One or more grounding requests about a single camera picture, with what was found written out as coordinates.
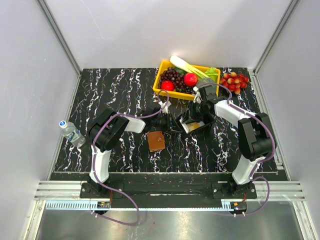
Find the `black card box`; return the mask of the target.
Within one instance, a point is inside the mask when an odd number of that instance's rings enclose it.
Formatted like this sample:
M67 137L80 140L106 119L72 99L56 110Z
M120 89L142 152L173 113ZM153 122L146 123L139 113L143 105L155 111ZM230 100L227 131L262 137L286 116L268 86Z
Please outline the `black card box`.
M184 138L195 134L206 134L211 130L214 123L214 118L209 114L203 116L201 120L196 120L191 123L182 123L184 116L185 114L183 113L175 119Z

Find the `brown leather card holder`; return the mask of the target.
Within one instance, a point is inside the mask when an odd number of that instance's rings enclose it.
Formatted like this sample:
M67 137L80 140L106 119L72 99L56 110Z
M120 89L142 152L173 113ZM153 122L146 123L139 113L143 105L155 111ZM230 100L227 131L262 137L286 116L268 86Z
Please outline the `brown leather card holder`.
M157 152L166 148L165 138L161 131L149 132L147 134L147 142L150 152Z

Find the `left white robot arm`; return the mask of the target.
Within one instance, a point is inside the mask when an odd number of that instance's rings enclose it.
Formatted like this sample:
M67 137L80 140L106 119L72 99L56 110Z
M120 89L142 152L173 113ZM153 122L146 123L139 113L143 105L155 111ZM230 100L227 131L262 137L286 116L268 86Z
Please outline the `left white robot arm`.
M109 162L111 152L124 132L144 134L151 128L158 128L164 133L181 133L173 115L162 107L148 107L137 115L119 113L106 108L91 124L88 138L91 140L92 162L88 185L98 198L107 195L109 186L105 183L109 178Z

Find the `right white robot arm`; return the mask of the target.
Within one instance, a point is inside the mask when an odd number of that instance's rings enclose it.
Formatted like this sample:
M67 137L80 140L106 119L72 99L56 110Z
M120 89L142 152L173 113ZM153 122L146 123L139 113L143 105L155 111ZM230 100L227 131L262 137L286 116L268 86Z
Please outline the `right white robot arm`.
M239 198L250 188L261 163L273 157L277 144L266 113L250 112L236 106L230 98L218 97L213 86L212 82L196 86L194 101L176 121L186 135L207 129L213 124L214 117L228 121L237 129L241 156L221 192Z

